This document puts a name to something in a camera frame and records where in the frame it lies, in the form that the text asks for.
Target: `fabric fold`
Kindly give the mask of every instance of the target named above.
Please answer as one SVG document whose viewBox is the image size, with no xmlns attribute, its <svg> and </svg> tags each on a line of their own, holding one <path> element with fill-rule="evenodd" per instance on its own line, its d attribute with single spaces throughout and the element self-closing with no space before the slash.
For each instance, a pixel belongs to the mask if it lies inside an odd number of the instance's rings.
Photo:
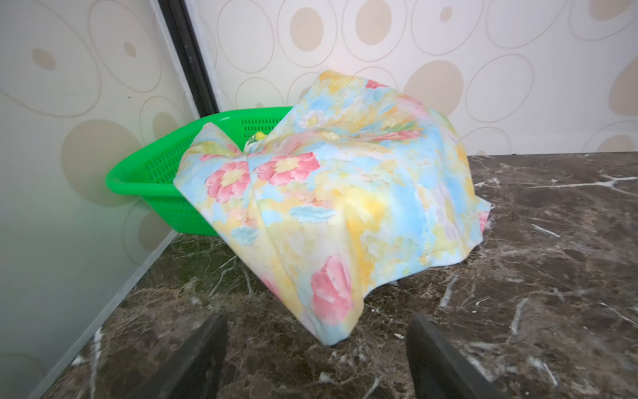
<svg viewBox="0 0 638 399">
<path fill-rule="evenodd" d="M 490 209 L 445 117 L 332 71 L 243 152 L 206 124 L 174 184 L 326 345 L 374 288 L 465 259 Z"/>
</svg>

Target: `beige oval pattern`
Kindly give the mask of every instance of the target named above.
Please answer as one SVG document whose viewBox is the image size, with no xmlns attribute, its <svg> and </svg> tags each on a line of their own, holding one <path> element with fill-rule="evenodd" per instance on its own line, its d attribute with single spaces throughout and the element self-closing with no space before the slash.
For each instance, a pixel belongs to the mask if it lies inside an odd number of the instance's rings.
<svg viewBox="0 0 638 399">
<path fill-rule="evenodd" d="M 1 9 L 0 94 L 47 116 L 77 117 L 93 109 L 100 70 L 77 31 L 36 1 L 5 1 Z"/>
<path fill-rule="evenodd" d="M 168 112 L 161 111 L 153 118 L 153 134 L 156 139 L 176 131 L 179 125 Z"/>
<path fill-rule="evenodd" d="M 390 31 L 392 10 L 385 0 L 367 0 L 357 13 L 357 36 L 367 45 L 379 44 Z"/>
<path fill-rule="evenodd" d="M 252 0 L 229 0 L 219 11 L 217 39 L 228 62 L 246 73 L 262 71 L 274 53 L 274 30 L 266 11 Z"/>
<path fill-rule="evenodd" d="M 479 25 L 484 0 L 417 0 L 410 30 L 417 47 L 442 56 L 465 43 Z"/>
<path fill-rule="evenodd" d="M 337 42 L 337 15 L 328 0 L 284 0 L 277 14 L 277 40 L 297 66 L 324 62 Z"/>
<path fill-rule="evenodd" d="M 405 0 L 347 0 L 341 16 L 343 41 L 355 58 L 378 61 L 397 47 L 407 19 Z M 372 32 L 373 26 L 378 27 L 378 32 Z"/>
<path fill-rule="evenodd" d="M 157 212 L 151 211 L 142 218 L 137 235 L 142 248 L 152 252 L 160 246 L 170 231 L 168 223 Z"/>
<path fill-rule="evenodd" d="M 628 135 L 615 135 L 609 137 L 607 140 L 603 141 L 597 149 L 599 153 L 622 153 L 635 150 L 635 142 Z"/>
<path fill-rule="evenodd" d="M 483 123 L 505 119 L 521 108 L 534 86 L 531 61 L 520 54 L 494 58 L 468 84 L 468 114 Z"/>
<path fill-rule="evenodd" d="M 399 89 L 399 84 L 397 84 L 397 80 L 394 78 L 394 75 L 381 66 L 368 66 L 367 68 L 363 68 L 362 70 L 355 72 L 353 76 L 372 79 L 375 82 L 390 86 L 392 89 Z"/>
<path fill-rule="evenodd" d="M 450 6 L 445 6 L 439 13 L 439 19 L 441 22 L 447 22 L 452 18 L 452 14 L 454 14 L 454 10 Z"/>
<path fill-rule="evenodd" d="M 283 97 L 279 89 L 263 78 L 250 78 L 244 80 L 237 88 L 235 103 L 238 109 L 262 107 L 282 107 Z"/>
<path fill-rule="evenodd" d="M 510 137 L 495 126 L 484 126 L 463 136 L 461 142 L 468 155 L 507 155 L 512 153 Z"/>
<path fill-rule="evenodd" d="M 583 145 L 582 152 L 624 152 L 638 149 L 638 121 L 620 121 L 608 124 Z"/>
<path fill-rule="evenodd" d="M 403 92 L 422 102 L 425 107 L 449 116 L 461 101 L 463 76 L 450 61 L 431 61 L 414 71 Z"/>
<path fill-rule="evenodd" d="M 122 224 L 122 245 L 126 256 L 133 263 L 144 263 L 170 231 L 166 222 L 144 200 L 138 200 Z"/>
<path fill-rule="evenodd" d="M 303 7 L 297 10 L 290 21 L 290 37 L 301 51 L 311 52 L 323 39 L 323 22 L 314 9 Z"/>
<path fill-rule="evenodd" d="M 53 54 L 44 49 L 33 49 L 31 51 L 31 59 L 40 68 L 47 71 L 52 71 L 57 66 L 57 62 Z"/>
<path fill-rule="evenodd" d="M 618 75 L 609 90 L 609 106 L 622 116 L 638 116 L 638 57 Z"/>
<path fill-rule="evenodd" d="M 516 49 L 541 37 L 561 15 L 567 0 L 492 0 L 487 37 L 503 49 Z"/>
<path fill-rule="evenodd" d="M 638 1 L 572 1 L 568 26 L 580 40 L 595 41 L 614 36 L 638 19 Z"/>
<path fill-rule="evenodd" d="M 140 109 L 140 132 L 145 144 L 150 144 L 190 122 L 182 110 L 163 96 L 153 96 Z"/>
<path fill-rule="evenodd" d="M 93 46 L 113 78 L 139 93 L 160 84 L 156 43 L 129 8 L 113 0 L 99 0 L 89 10 L 88 24 Z"/>
<path fill-rule="evenodd" d="M 597 21 L 610 20 L 627 11 L 635 0 L 590 0 L 591 17 Z"/>
<path fill-rule="evenodd" d="M 293 80 L 286 96 L 288 105 L 295 105 L 299 100 L 301 100 L 301 98 L 308 93 L 310 87 L 318 77 L 318 72 L 306 72 Z"/>
<path fill-rule="evenodd" d="M 78 124 L 64 138 L 62 170 L 71 188 L 85 200 L 101 206 L 120 206 L 134 197 L 114 194 L 104 178 L 140 148 L 139 141 L 121 124 L 92 119 Z"/>
</svg>

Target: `pink flower print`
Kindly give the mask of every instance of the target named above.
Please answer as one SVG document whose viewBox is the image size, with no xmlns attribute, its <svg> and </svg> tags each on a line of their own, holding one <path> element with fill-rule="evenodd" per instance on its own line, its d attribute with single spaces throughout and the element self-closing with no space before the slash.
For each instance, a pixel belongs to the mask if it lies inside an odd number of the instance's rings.
<svg viewBox="0 0 638 399">
<path fill-rule="evenodd" d="M 384 135 L 376 136 L 373 141 L 384 140 L 410 140 L 415 139 L 421 135 L 421 132 L 417 130 L 404 130 L 402 132 L 390 132 Z"/>
<path fill-rule="evenodd" d="M 239 150 L 239 148 L 234 145 L 234 144 L 226 144 L 226 147 L 230 150 L 231 153 L 233 153 L 234 155 L 241 155 L 242 152 Z M 200 156 L 200 161 L 204 162 L 213 158 L 219 158 L 220 156 L 228 156 L 228 155 L 220 155 L 220 154 L 204 154 L 202 156 Z"/>
<path fill-rule="evenodd" d="M 489 212 L 481 212 L 478 216 L 478 223 L 480 224 L 480 232 L 483 233 L 485 231 L 485 226 L 487 225 L 487 218 L 489 217 Z"/>
<path fill-rule="evenodd" d="M 368 89 L 376 89 L 377 87 L 388 87 L 388 86 L 386 86 L 385 84 L 381 84 L 379 82 L 375 82 L 372 79 L 368 79 L 366 83 L 366 87 Z"/>
<path fill-rule="evenodd" d="M 220 156 L 223 155 L 217 155 L 217 154 L 204 154 L 200 157 L 200 161 L 204 162 L 213 158 L 219 158 Z"/>
<path fill-rule="evenodd" d="M 423 104 L 416 98 L 403 95 L 398 96 L 396 101 L 397 105 L 399 105 L 399 108 L 407 110 L 409 113 L 412 114 L 412 116 L 416 117 L 417 119 L 429 116 L 429 112 L 426 110 L 425 106 L 423 106 Z"/>
<path fill-rule="evenodd" d="M 259 277 L 259 279 L 277 297 L 279 302 L 283 303 L 283 301 L 281 300 L 281 294 L 279 294 L 279 290 L 277 289 L 277 286 L 275 285 L 275 283 L 270 281 L 270 279 L 268 279 L 267 277 Z"/>
<path fill-rule="evenodd" d="M 224 204 L 231 198 L 240 197 L 250 184 L 248 162 L 227 162 L 219 170 L 206 179 L 208 196 L 215 197 Z"/>
<path fill-rule="evenodd" d="M 328 257 L 321 270 L 310 279 L 313 289 L 313 310 L 322 321 L 332 326 L 339 324 L 354 309 L 350 272 L 341 257 Z"/>
<path fill-rule="evenodd" d="M 241 155 L 242 154 L 242 152 L 239 149 L 239 147 L 237 147 L 235 144 L 226 144 L 226 147 L 228 147 L 230 152 L 235 154 L 235 155 Z"/>
<path fill-rule="evenodd" d="M 273 156 L 270 161 L 255 169 L 257 177 L 274 186 L 285 186 L 291 180 L 305 181 L 310 173 L 319 169 L 314 153 L 297 156 Z"/>
</svg>

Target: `black door frame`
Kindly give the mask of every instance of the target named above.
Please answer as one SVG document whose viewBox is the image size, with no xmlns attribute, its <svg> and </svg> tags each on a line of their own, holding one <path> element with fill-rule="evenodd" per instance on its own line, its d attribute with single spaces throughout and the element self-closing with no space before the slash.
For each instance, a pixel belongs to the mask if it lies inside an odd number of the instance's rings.
<svg viewBox="0 0 638 399">
<path fill-rule="evenodd" d="M 206 72 L 185 0 L 158 0 L 173 46 L 182 64 L 200 117 L 217 114 L 219 107 Z"/>
</svg>

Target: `basket perforated side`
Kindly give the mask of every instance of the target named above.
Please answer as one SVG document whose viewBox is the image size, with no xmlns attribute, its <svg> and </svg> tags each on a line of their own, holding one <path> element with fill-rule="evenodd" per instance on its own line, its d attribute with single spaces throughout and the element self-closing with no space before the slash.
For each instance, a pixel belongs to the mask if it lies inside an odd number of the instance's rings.
<svg viewBox="0 0 638 399">
<path fill-rule="evenodd" d="M 244 127 L 244 138 L 248 140 L 257 132 L 270 133 L 280 120 L 281 118 L 275 117 L 242 119 L 241 124 Z"/>
<path fill-rule="evenodd" d="M 183 197 L 144 197 L 144 200 L 176 231 L 217 236 L 211 225 Z"/>
<path fill-rule="evenodd" d="M 155 159 L 144 165 L 146 170 L 149 171 L 153 183 L 173 183 L 179 161 L 182 159 L 182 155 L 184 155 L 194 138 L 195 136 L 184 138 L 173 148 L 159 154 Z"/>
</svg>

